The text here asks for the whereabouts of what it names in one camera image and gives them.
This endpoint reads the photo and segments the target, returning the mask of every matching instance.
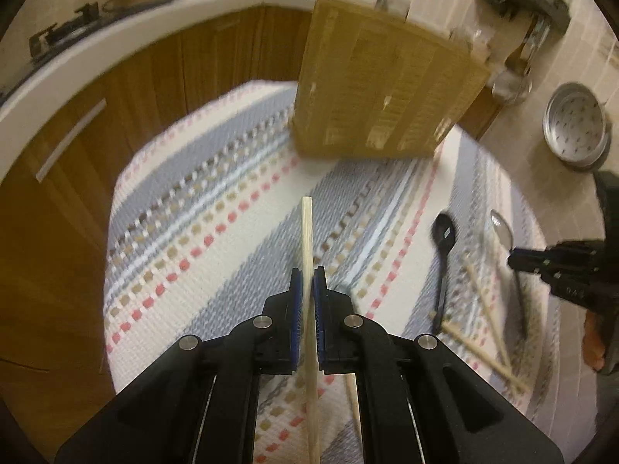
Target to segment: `white countertop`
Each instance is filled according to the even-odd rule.
[[[237,10],[262,4],[312,10],[315,1],[175,0],[94,32],[41,67],[0,107],[0,182],[58,109],[134,52],[193,24]]]

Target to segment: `metal screw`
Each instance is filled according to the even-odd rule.
[[[419,347],[427,349],[428,351],[431,351],[438,345],[438,340],[431,334],[423,334],[419,337],[417,342],[419,343]]]
[[[264,330],[273,324],[273,319],[269,316],[257,316],[254,318],[254,326]]]
[[[357,314],[351,314],[344,318],[344,324],[349,328],[358,328],[363,324],[363,317]]]
[[[192,334],[186,334],[178,341],[178,346],[184,351],[191,351],[197,347],[197,338]]]

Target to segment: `stove burner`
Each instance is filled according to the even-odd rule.
[[[48,48],[54,47],[67,39],[74,38],[83,33],[89,24],[99,18],[99,4],[86,3],[83,7],[75,10],[78,15],[75,19],[56,27],[56,23],[39,31],[30,37],[30,57],[36,59],[44,54]]]

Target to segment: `metal pot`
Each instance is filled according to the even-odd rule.
[[[604,105],[578,82],[560,85],[544,112],[544,137],[567,165],[588,169],[601,164],[610,147],[610,123]]]

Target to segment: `wooden cabinet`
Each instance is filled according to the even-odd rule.
[[[185,114],[177,34],[71,99],[2,182],[0,393],[46,457],[113,396],[101,306],[114,187]]]
[[[137,52],[103,77],[110,111],[133,153],[187,114],[179,34]]]
[[[298,80],[311,12],[281,7],[265,7],[262,11],[256,78]]]
[[[502,107],[503,105],[492,97],[492,90],[484,87],[462,118],[458,120],[458,125],[468,132],[473,139],[478,140],[494,122]]]
[[[252,78],[260,13],[241,10],[181,33],[189,112]]]

